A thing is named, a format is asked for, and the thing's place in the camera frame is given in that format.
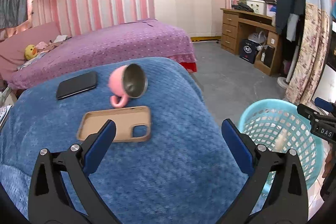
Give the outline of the person's right hand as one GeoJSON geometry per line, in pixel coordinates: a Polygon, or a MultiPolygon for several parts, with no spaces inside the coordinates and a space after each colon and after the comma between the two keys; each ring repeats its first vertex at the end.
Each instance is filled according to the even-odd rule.
{"type": "Polygon", "coordinates": [[[327,154],[327,157],[326,157],[326,160],[325,160],[325,168],[324,168],[324,172],[322,174],[322,178],[326,178],[328,176],[328,174],[331,172],[331,170],[333,168],[332,160],[333,160],[334,157],[335,157],[335,153],[331,149],[329,151],[329,153],[327,154]]]}

